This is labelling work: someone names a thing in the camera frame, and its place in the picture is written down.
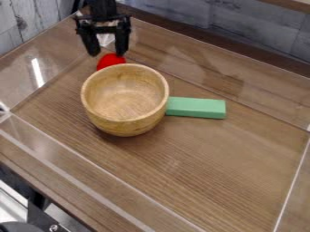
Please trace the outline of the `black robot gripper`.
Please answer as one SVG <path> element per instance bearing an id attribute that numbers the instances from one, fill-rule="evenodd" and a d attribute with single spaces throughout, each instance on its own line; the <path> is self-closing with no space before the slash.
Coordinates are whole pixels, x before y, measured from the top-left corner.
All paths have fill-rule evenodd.
<path id="1" fill-rule="evenodd" d="M 116 34 L 117 55 L 124 56 L 129 50 L 132 33 L 132 16 L 120 14 L 116 0 L 86 0 L 90 13 L 75 16 L 77 33 L 85 42 L 92 56 L 98 56 L 101 46 L 97 34 Z"/>

